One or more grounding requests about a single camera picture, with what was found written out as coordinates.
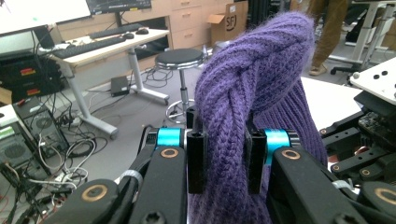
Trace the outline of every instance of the desk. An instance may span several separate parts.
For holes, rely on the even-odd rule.
[[[361,54],[363,53],[367,39],[370,35],[370,31],[372,30],[372,24],[375,19],[375,13],[378,10],[378,7],[380,5],[385,5],[385,4],[395,4],[396,1],[394,1],[394,0],[390,0],[390,1],[359,1],[359,2],[353,2],[353,3],[354,4],[369,4],[370,6],[369,6],[369,9],[367,10],[367,14],[366,14],[366,18],[364,20],[363,26],[361,27],[361,32],[359,33],[358,41],[356,42],[356,46],[353,49],[352,58],[348,59],[345,57],[330,55],[329,59],[346,62],[346,63],[362,63]]]
[[[353,99],[361,90],[302,77],[312,119],[319,130],[332,126],[359,111]]]
[[[149,31],[148,35],[135,35],[134,39],[127,39],[122,43],[105,47],[102,49],[96,49],[70,58],[59,59],[53,55],[50,56],[52,60],[55,60],[61,66],[61,71],[66,77],[67,82],[70,85],[70,89],[73,91],[73,94],[76,97],[76,101],[82,113],[82,119],[85,122],[91,124],[92,126],[98,128],[99,130],[109,134],[111,139],[116,138],[118,129],[91,115],[87,105],[85,104],[85,101],[81,94],[81,90],[77,82],[75,81],[75,68],[87,63],[93,63],[98,60],[103,60],[111,55],[115,55],[125,50],[128,50],[129,59],[132,70],[134,72],[134,81],[135,81],[135,84],[131,87],[131,90],[133,90],[136,93],[144,93],[162,99],[167,105],[169,99],[168,95],[156,91],[151,91],[143,87],[142,79],[140,77],[140,70],[136,58],[136,53],[134,49],[136,48],[136,46],[148,43],[149,41],[159,39],[161,37],[168,35],[169,31],[154,30],[154,29],[149,29],[148,31]]]

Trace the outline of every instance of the table leg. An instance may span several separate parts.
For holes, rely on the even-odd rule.
[[[136,52],[134,51],[134,48],[131,48],[129,50],[128,55],[129,55],[129,61],[131,63],[132,71],[134,72],[134,81],[135,81],[135,84],[131,87],[131,90],[137,93],[145,93],[147,95],[160,98],[165,101],[166,105],[168,105],[169,95],[157,91],[148,90],[143,86],[142,78],[140,77],[139,63],[137,61]]]
[[[353,49],[353,54],[350,59],[346,57],[339,57],[335,55],[330,55],[329,59],[336,60],[344,63],[362,63],[361,54],[366,46],[367,38],[369,37],[370,30],[372,29],[372,24],[375,19],[375,13],[378,9],[377,2],[371,2],[369,9],[366,14],[363,26],[361,27],[361,32],[359,33],[358,40],[356,42],[355,48]]]
[[[375,13],[378,9],[378,4],[379,3],[370,3],[366,18],[364,19],[363,26],[361,27],[361,32],[359,33],[358,41],[356,42],[356,47],[353,49],[352,60],[357,61],[361,58],[361,53],[363,52],[367,38],[370,34],[370,30],[372,29]]]
[[[82,120],[91,124],[93,127],[98,128],[102,132],[109,134],[110,139],[116,139],[117,133],[119,132],[116,127],[91,115],[87,105],[85,104],[84,98],[82,97],[81,90],[79,89],[75,81],[75,76],[68,63],[59,62],[59,65],[61,66],[62,72],[66,77],[67,82],[69,83],[69,86],[72,89],[73,94],[76,98],[77,104],[82,113]]]

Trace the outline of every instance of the screw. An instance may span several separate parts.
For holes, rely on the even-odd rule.
[[[335,223],[337,224],[358,224],[358,220],[354,218],[353,216],[346,215],[346,214],[340,214],[335,218]]]
[[[147,213],[142,221],[140,222],[141,224],[165,224],[165,218],[163,217],[163,214],[160,212],[149,212]]]
[[[353,73],[353,78],[355,78],[355,79],[358,79],[360,76],[361,76],[361,74],[358,72]]]

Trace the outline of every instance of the braided cable knit pattern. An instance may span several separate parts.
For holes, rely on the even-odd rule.
[[[313,22],[287,12],[240,35],[205,66],[195,103],[209,136],[207,183],[203,194],[189,195],[190,223],[271,222],[268,167],[262,194],[248,194],[243,145],[250,111],[260,128],[296,130],[303,146],[326,163],[300,80],[313,46]]]

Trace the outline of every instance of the computer monitor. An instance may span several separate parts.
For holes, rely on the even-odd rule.
[[[151,8],[151,0],[87,0],[92,15]]]
[[[86,0],[0,0],[0,35],[91,16]]]

